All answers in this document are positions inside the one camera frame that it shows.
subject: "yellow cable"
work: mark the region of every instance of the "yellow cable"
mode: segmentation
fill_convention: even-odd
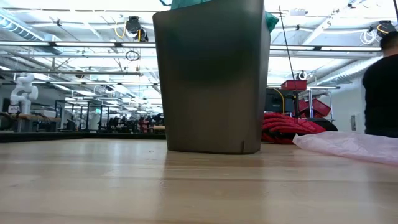
[[[380,31],[380,32],[382,32],[383,34],[388,34],[388,32],[386,32],[386,31],[384,31],[384,30],[380,30],[380,26],[381,26],[381,24],[379,24],[379,25],[377,26],[377,30]]]
[[[118,30],[116,29],[116,26],[118,25],[118,22],[115,22],[115,24],[114,24],[114,33],[115,33],[118,37],[123,38],[124,35],[126,35],[126,24],[127,24],[127,21],[124,21],[123,35],[119,35]]]
[[[138,42],[140,42],[141,41],[141,30],[139,29],[138,30]]]
[[[283,112],[283,114],[285,114],[285,98],[279,90],[277,90],[276,88],[273,88],[273,89],[279,93],[280,97],[282,97],[282,112]]]

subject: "ceiling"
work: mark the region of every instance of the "ceiling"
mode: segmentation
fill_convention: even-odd
[[[265,1],[265,9],[280,17],[282,11],[286,39],[289,45],[332,45],[332,46],[378,46],[378,37],[368,34],[366,30],[375,27],[381,20],[391,20],[397,24],[397,18],[392,1],[362,0],[362,1]],[[132,37],[123,35],[123,24],[129,16],[139,16],[140,23],[147,31],[150,42],[154,42],[152,16],[157,11],[169,10],[159,0],[113,0],[113,1],[15,1],[0,2],[3,11],[0,14],[12,16],[15,21],[23,22],[29,30],[37,32],[46,40],[58,38],[61,41],[82,42],[134,42]],[[23,38],[0,28],[2,40],[24,40]],[[285,44],[281,21],[271,33],[271,44]],[[23,58],[10,55],[16,51],[25,57],[32,58],[48,66],[58,67],[60,71],[96,71],[96,72],[141,72],[137,75],[99,75],[85,76],[83,79],[100,79],[105,82],[158,83],[157,59],[155,49],[138,49],[141,59],[136,62],[124,58],[130,49],[114,48],[70,48],[61,49],[63,53],[54,56],[38,51],[32,47],[1,47],[0,57],[6,57],[10,63],[3,60],[2,66],[15,69],[43,69],[40,65]],[[375,57],[375,53],[347,52],[291,52],[294,72],[306,71],[321,78],[344,67],[358,59]],[[290,63],[286,52],[271,52],[269,59],[268,83],[282,83],[291,77]],[[74,75],[50,75],[51,80],[81,81]],[[65,85],[71,90],[94,91],[94,86]],[[157,99],[156,110],[161,110],[160,88],[158,86],[117,86],[112,93],[96,88],[98,94],[111,96],[115,92],[121,96]]]

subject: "white wall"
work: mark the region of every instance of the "white wall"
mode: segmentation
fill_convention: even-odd
[[[37,86],[39,89],[39,97],[33,100],[33,103],[40,103],[42,105],[54,106],[55,100],[64,100],[65,94],[56,89],[43,88]],[[4,98],[10,98],[11,91],[15,88],[13,85],[0,85],[0,110],[2,110],[2,103]]]
[[[352,84],[339,85],[339,90],[332,90],[333,122],[339,131],[364,133],[365,131],[365,89],[362,77],[352,80]],[[323,103],[330,105],[329,96],[322,96]],[[351,130],[351,116],[355,116],[356,131]]]

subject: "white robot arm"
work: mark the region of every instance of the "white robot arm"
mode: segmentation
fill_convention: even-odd
[[[9,113],[30,114],[31,100],[36,100],[39,94],[39,90],[36,86],[32,86],[32,81],[35,79],[34,74],[22,73],[17,78],[15,89],[11,92],[11,105],[8,109]]]

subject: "gray trash can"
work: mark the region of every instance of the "gray trash can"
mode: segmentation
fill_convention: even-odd
[[[154,15],[167,147],[260,150],[270,35],[263,0],[212,0]]]

